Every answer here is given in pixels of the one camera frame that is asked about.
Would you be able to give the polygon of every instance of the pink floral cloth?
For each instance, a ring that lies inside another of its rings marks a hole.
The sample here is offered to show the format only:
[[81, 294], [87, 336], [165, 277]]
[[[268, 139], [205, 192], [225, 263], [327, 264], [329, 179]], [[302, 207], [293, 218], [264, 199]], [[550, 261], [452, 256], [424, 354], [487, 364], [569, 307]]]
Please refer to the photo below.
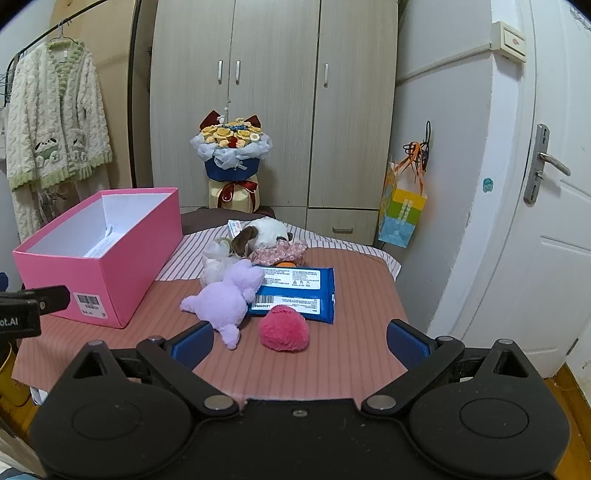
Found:
[[277, 246], [259, 248], [248, 256], [253, 265], [270, 267], [280, 262], [293, 262], [299, 265], [304, 257], [308, 244], [304, 240], [278, 240]]

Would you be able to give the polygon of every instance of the wooden floor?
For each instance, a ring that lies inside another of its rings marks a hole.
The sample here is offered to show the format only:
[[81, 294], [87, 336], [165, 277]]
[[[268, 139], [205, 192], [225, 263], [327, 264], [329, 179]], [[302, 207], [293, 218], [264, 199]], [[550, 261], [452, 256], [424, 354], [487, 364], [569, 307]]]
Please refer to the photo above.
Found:
[[568, 367], [546, 380], [570, 422], [570, 443], [556, 469], [558, 480], [591, 480], [591, 409]]

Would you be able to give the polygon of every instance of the orange ribbon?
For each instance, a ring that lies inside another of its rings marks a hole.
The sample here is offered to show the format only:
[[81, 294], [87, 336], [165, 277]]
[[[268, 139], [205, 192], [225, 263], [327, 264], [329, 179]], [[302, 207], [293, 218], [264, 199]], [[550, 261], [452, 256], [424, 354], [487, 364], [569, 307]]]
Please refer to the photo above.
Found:
[[419, 195], [423, 196], [423, 162], [418, 158], [421, 154], [421, 144], [419, 142], [412, 142], [411, 148], [413, 151], [402, 162], [394, 167], [394, 175], [400, 175], [407, 167], [411, 167], [414, 172], [414, 181], [418, 179]]

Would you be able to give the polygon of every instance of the crocheted flowers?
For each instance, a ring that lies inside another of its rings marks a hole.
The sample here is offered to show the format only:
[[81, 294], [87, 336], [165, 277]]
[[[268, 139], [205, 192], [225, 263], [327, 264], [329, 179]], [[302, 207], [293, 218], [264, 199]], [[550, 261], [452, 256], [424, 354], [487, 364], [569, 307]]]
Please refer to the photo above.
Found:
[[219, 148], [244, 148], [251, 142], [260, 141], [263, 135], [260, 128], [254, 127], [243, 118], [205, 127], [201, 133], [208, 144], [215, 143]]

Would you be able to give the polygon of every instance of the door handle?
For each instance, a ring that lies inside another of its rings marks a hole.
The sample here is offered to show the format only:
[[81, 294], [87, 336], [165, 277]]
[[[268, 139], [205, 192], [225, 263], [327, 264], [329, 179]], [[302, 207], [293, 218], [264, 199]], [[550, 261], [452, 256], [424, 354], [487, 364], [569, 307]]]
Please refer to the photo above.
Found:
[[338, 233], [340, 235], [352, 235], [353, 228], [335, 228], [333, 227], [333, 233]]
[[542, 153], [542, 152], [538, 153], [538, 155], [546, 163], [549, 163], [550, 165], [554, 166], [557, 170], [564, 173], [567, 177], [570, 177], [570, 168], [568, 168], [558, 158], [555, 158], [552, 155], [548, 155], [547, 153]]
[[570, 169], [560, 160], [546, 153], [549, 142], [550, 128], [544, 124], [538, 124], [535, 132], [533, 154], [531, 156], [530, 173], [523, 194], [524, 202], [528, 205], [533, 205], [538, 198], [540, 185], [542, 184], [542, 180], [546, 177], [544, 174], [544, 165], [546, 163], [551, 164], [567, 177], [570, 177]]

